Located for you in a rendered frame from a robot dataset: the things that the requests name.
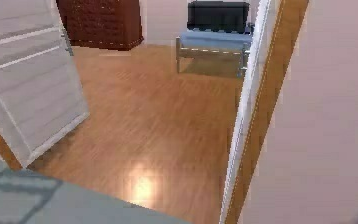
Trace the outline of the dark red-brown wooden armoire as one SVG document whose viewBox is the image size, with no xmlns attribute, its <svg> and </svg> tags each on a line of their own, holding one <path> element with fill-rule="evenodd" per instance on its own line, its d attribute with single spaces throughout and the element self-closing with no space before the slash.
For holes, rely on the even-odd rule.
<svg viewBox="0 0 358 224">
<path fill-rule="evenodd" d="M 56 0 L 73 46 L 129 51 L 143 40 L 139 0 Z"/>
</svg>

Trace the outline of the black television set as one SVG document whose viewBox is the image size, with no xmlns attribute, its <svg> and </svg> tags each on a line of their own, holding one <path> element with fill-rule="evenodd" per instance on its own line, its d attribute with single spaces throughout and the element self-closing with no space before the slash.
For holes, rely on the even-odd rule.
<svg viewBox="0 0 358 224">
<path fill-rule="evenodd" d="M 187 28 L 243 34 L 249 9 L 247 2 L 192 1 L 188 4 Z"/>
</svg>

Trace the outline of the white room door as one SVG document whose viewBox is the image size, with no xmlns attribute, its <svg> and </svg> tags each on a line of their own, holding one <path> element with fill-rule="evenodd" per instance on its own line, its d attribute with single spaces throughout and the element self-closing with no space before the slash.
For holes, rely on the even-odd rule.
<svg viewBox="0 0 358 224">
<path fill-rule="evenodd" d="M 62 28 L 56 0 L 0 0 L 0 135 L 23 168 L 89 117 Z"/>
</svg>

